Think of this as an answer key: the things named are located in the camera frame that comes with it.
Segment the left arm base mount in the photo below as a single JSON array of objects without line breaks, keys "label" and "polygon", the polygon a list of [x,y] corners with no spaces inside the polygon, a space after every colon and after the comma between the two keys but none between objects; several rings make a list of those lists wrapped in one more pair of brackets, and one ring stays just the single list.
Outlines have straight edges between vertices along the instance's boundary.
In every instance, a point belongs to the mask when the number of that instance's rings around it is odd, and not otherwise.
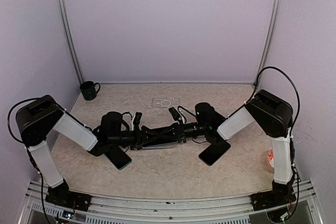
[{"label": "left arm base mount", "polygon": [[45,198],[48,203],[85,212],[89,209],[91,199],[92,196],[89,194],[71,191],[64,179],[54,188],[49,186]]}]

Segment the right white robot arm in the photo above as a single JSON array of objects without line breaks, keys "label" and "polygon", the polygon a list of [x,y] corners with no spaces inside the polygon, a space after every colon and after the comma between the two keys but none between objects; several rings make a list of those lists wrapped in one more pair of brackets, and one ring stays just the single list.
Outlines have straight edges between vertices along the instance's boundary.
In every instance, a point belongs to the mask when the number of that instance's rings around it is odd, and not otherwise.
[{"label": "right white robot arm", "polygon": [[295,148],[292,140],[293,126],[298,112],[292,106],[266,90],[254,89],[250,98],[228,117],[223,117],[206,102],[195,106],[195,124],[176,122],[168,127],[157,129],[142,128],[145,140],[153,145],[184,141],[186,138],[205,136],[210,143],[199,158],[212,166],[230,148],[228,140],[253,123],[257,123],[271,141],[274,154],[274,178],[269,201],[281,204],[289,196],[289,189],[297,178],[293,160]]}]

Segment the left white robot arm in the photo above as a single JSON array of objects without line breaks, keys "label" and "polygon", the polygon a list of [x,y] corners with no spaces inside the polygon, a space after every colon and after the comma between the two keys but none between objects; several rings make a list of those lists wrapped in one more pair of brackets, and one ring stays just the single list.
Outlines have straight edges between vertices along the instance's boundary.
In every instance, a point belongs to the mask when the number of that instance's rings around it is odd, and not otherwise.
[{"label": "left white robot arm", "polygon": [[65,186],[66,181],[59,172],[47,143],[48,135],[63,135],[93,156],[100,156],[110,151],[112,144],[106,136],[101,136],[100,128],[92,130],[67,112],[50,95],[29,98],[13,105],[7,123],[14,109],[23,105],[15,115],[20,133],[18,142],[24,144],[31,163],[40,173],[43,181],[52,191],[53,197],[66,206],[73,201],[73,193]]}]

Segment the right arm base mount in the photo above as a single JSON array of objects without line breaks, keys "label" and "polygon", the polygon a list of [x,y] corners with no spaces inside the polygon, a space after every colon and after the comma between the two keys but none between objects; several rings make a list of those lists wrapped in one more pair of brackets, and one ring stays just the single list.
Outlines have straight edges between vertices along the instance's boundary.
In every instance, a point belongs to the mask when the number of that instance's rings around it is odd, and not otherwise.
[{"label": "right arm base mount", "polygon": [[273,208],[294,202],[296,200],[296,196],[292,187],[293,182],[294,180],[292,179],[286,184],[280,184],[273,180],[272,190],[250,195],[254,211]]}]

